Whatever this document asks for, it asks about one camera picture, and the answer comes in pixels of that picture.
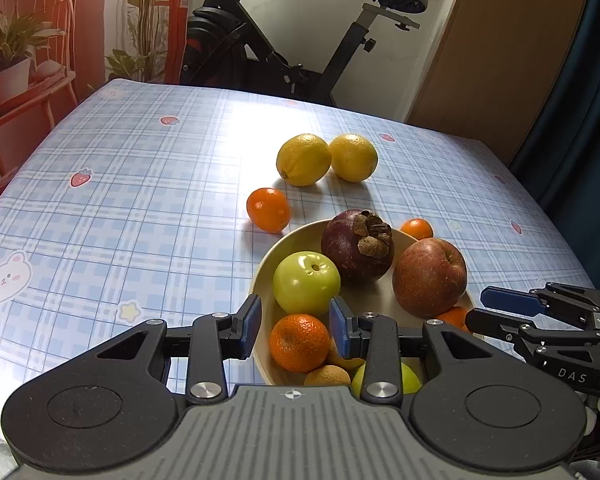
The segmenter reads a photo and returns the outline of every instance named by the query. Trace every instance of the bunny print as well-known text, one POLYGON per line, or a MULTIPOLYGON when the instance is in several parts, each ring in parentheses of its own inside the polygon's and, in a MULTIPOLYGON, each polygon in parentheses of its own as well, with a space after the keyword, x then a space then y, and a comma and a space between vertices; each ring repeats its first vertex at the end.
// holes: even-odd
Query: bunny print
POLYGON ((15 251, 0 265, 0 303, 19 294, 31 280, 31 265, 23 251, 15 251))

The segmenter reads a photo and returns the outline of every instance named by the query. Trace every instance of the white plant pot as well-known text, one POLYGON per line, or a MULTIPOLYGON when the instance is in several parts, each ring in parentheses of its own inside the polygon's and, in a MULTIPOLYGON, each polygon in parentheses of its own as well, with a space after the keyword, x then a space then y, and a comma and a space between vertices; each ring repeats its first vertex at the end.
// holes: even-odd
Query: white plant pot
POLYGON ((30 64, 31 60, 27 57, 0 72, 0 104, 27 90, 30 64))

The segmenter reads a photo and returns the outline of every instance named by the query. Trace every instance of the light blue tablecloth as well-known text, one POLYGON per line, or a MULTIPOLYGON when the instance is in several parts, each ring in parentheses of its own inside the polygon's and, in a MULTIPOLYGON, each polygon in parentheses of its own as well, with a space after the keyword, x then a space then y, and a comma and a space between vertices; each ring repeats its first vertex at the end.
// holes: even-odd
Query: light blue tablecloth
MULTIPOLYGON (((480 142, 279 98, 115 80, 58 124, 0 198, 0 411, 23 381, 145 319, 179 326, 237 310, 280 238, 246 213, 249 193, 267 186, 290 200, 285 233, 354 207, 396 227, 428 219, 464 254, 475 303, 487 285, 590 286, 480 142), (329 172, 287 186, 276 153, 305 132, 364 135, 376 172, 359 185, 329 172)), ((232 384, 258 380, 251 360, 226 370, 232 384)), ((178 360, 168 387, 181 392, 185 376, 178 360)))

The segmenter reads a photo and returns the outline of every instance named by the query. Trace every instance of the metal bolt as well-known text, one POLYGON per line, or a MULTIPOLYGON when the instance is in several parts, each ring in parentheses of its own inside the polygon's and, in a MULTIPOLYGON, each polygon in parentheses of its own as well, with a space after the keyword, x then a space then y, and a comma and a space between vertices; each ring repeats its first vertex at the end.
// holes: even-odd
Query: metal bolt
POLYGON ((398 393, 398 386, 386 381, 379 381, 377 383, 371 383, 369 386, 367 386, 366 392, 372 397, 384 399, 386 397, 393 397, 396 393, 398 393))
POLYGON ((220 384, 204 382, 194 384, 189 392, 198 399, 212 399, 222 393, 222 388, 220 384))

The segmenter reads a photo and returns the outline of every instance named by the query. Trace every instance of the red chair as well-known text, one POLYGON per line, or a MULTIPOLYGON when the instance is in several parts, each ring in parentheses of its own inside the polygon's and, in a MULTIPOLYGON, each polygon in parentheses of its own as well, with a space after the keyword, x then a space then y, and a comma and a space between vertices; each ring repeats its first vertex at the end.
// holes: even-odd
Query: red chair
MULTIPOLYGON (((77 106, 74 79, 74 3, 72 0, 0 0, 0 11, 6 16, 20 16, 23 13, 35 12, 45 21, 52 23, 52 28, 64 30, 64 35, 48 39, 49 48, 38 49, 32 63, 35 66, 51 59, 62 65, 60 72, 37 83, 29 85, 27 91, 0 104, 0 126, 25 111, 41 106, 48 121, 49 131, 56 125, 49 99, 56 92, 64 91, 69 95, 73 106, 77 106)), ((5 176, 11 168, 5 167, 0 155, 0 176, 5 176)))

